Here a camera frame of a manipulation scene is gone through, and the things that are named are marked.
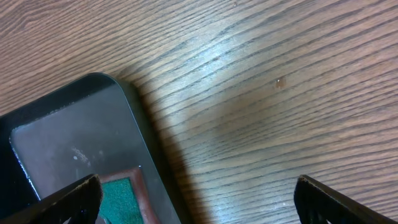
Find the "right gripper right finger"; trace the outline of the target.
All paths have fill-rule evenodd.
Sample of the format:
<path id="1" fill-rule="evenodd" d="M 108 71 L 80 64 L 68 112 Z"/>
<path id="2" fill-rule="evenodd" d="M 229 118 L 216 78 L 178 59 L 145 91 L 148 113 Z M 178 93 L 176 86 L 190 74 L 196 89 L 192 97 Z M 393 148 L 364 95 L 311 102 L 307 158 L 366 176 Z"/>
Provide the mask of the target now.
<path id="1" fill-rule="evenodd" d="M 307 175 L 297 180 L 294 204 L 301 223 L 397 224 Z"/>

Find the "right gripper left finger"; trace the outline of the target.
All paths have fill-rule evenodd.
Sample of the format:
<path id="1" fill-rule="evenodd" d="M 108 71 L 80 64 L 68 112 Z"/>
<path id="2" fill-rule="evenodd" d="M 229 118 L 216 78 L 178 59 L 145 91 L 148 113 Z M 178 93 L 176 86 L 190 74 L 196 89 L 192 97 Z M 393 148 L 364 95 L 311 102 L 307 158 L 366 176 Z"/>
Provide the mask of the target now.
<path id="1" fill-rule="evenodd" d="M 90 174 L 28 208 L 1 220 L 1 224 L 95 224 L 103 191 L 99 175 Z"/>

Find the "green and red sponge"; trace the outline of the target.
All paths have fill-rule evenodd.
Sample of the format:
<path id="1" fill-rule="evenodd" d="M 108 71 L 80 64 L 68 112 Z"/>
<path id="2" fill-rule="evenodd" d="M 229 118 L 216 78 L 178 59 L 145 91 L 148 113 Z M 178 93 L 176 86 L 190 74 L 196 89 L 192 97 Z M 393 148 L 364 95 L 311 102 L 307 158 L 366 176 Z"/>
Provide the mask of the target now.
<path id="1" fill-rule="evenodd" d="M 140 167 L 100 178 L 103 198 L 98 223 L 159 224 Z"/>

